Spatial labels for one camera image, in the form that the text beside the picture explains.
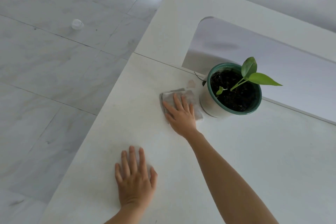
tiled floor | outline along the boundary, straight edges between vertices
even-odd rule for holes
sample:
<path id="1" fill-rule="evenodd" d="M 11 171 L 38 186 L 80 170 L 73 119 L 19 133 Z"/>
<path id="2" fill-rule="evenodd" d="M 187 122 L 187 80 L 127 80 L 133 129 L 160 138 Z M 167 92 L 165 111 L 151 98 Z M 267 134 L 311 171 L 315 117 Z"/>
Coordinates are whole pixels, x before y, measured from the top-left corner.
<path id="1" fill-rule="evenodd" d="M 1 224 L 38 223 L 161 1 L 0 0 Z"/>

person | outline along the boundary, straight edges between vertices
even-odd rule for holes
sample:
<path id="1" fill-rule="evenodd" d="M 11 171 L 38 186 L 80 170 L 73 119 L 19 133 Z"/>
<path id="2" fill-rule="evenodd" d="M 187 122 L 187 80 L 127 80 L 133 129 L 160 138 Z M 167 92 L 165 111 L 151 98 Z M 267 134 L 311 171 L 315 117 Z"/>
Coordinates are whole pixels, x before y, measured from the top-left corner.
<path id="1" fill-rule="evenodd" d="M 166 118 L 174 131 L 184 137 L 193 149 L 224 222 L 226 224 L 278 224 L 253 189 L 196 129 L 194 107 L 192 104 L 187 104 L 184 96 L 181 99 L 182 103 L 174 94 L 176 108 L 163 102 L 170 112 L 170 114 L 166 114 Z M 118 184 L 121 209 L 105 224 L 138 223 L 152 200 L 158 175 L 152 167 L 149 179 L 145 153 L 142 148 L 139 150 L 139 156 L 138 167 L 133 146 L 129 147 L 129 163 L 127 152 L 121 153 L 124 177 L 121 176 L 120 165 L 118 163 L 115 165 L 115 179 Z"/>

folded cloth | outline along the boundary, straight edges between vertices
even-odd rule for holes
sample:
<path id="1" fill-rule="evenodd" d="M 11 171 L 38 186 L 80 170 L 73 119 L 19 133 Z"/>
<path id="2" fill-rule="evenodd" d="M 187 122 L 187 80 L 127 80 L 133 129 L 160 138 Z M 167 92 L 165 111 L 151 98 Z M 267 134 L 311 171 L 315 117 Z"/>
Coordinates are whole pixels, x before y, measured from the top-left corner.
<path id="1" fill-rule="evenodd" d="M 201 113 L 201 107 L 200 107 L 198 99 L 197 100 L 195 99 L 195 95 L 191 90 L 184 90 L 184 88 L 181 88 L 178 90 L 171 90 L 171 91 L 163 92 L 160 94 L 159 96 L 160 104 L 161 104 L 162 111 L 164 113 L 169 113 L 169 111 L 163 106 L 162 101 L 166 101 L 168 104 L 176 108 L 174 98 L 173 98 L 174 93 L 177 94 L 177 97 L 179 98 L 181 102 L 182 102 L 181 96 L 184 95 L 187 100 L 187 103 L 189 105 L 191 103 L 193 104 L 194 112 L 195 112 L 195 120 L 203 120 L 203 115 Z"/>

green leaf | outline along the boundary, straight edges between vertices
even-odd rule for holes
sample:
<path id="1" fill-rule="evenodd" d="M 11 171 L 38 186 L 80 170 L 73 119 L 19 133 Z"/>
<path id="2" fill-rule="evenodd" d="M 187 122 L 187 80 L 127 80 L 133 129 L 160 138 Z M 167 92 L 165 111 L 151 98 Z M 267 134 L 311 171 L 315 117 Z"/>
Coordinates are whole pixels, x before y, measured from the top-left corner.
<path id="1" fill-rule="evenodd" d="M 222 86 L 219 86 L 219 90 L 216 92 L 216 95 L 222 94 L 223 90 L 227 90 L 227 89 L 223 88 Z"/>
<path id="2" fill-rule="evenodd" d="M 251 74 L 257 72 L 257 62 L 254 57 L 247 58 L 241 66 L 241 75 L 246 80 Z"/>
<path id="3" fill-rule="evenodd" d="M 268 77 L 266 74 L 262 73 L 253 73 L 248 78 L 250 82 L 261 85 L 273 85 L 273 86 L 282 86 L 281 84 L 275 82 L 272 78 Z"/>

person's right arm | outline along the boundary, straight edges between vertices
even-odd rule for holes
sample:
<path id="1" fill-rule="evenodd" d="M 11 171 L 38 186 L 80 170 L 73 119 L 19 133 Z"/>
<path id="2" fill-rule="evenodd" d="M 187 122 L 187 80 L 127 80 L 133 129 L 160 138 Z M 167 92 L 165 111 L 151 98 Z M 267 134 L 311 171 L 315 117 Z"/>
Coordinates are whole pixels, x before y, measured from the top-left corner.
<path id="1" fill-rule="evenodd" d="M 172 128 L 192 147 L 212 198 L 226 224 L 278 224 L 263 201 L 245 180 L 217 153 L 197 131 L 194 108 L 184 97 L 182 104 L 174 95 L 177 109 L 164 102 Z"/>

